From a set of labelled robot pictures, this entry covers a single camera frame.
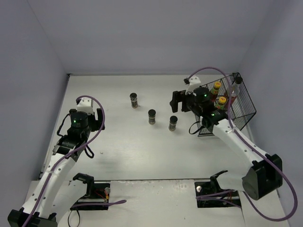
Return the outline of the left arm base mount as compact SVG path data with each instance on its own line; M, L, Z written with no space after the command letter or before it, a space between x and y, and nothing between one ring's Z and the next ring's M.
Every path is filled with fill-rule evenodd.
M86 186L85 194L80 197L70 210L97 211L108 210L108 206L103 205L108 203L110 195L110 183L98 183L91 175L77 173L73 180L82 182Z

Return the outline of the sauce bottle yellow cap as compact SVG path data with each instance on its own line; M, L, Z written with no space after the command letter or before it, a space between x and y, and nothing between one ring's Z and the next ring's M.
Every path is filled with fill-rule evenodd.
M227 99L224 96L220 96L216 101L215 101L215 108L224 110L225 105L226 105Z
M216 100L221 85L222 84L220 81L216 81L216 82L214 82L213 87L210 89L210 100L212 102L214 102Z

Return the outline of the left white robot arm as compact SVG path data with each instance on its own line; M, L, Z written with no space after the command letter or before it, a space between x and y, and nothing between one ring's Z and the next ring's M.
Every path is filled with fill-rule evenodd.
M8 215L12 227L56 227L63 215L81 197L87 199L95 192L94 177L78 173L70 184L69 190L59 194L66 175L78 161L81 153L94 158L89 147L92 132L100 133L105 128L105 113L98 108L94 113L88 110L71 109L68 113L71 126L67 134L61 136L54 147L47 170L44 172L31 197L19 210Z

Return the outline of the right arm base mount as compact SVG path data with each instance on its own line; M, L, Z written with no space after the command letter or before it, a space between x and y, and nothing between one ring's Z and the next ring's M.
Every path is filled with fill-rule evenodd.
M220 171L210 177L208 181L195 181L196 205L198 208L241 208L239 193L230 189L222 189L217 178L226 173Z

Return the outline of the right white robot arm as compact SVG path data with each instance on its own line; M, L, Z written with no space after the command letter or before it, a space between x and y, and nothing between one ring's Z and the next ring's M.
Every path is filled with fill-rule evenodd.
M197 87L193 92L174 91L169 103L174 113L178 111L179 103L183 112L192 111L199 117L202 127L223 141L244 165L239 173L222 170L211 176L209 188L213 194L236 190L257 201L282 186L283 179L279 173L282 170L281 158L257 150L255 144L228 120L227 113L215 107L207 88Z

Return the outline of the tall clear red-label bottle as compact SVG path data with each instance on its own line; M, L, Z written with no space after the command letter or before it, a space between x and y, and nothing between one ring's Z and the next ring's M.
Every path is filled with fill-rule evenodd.
M233 104L233 102L235 101L235 99L237 98L237 96L240 93L240 85L243 82L242 77L236 77L234 79L234 82L232 83L231 88L227 88L226 92L224 94L225 98L227 99L227 102L229 100L231 100L231 105Z

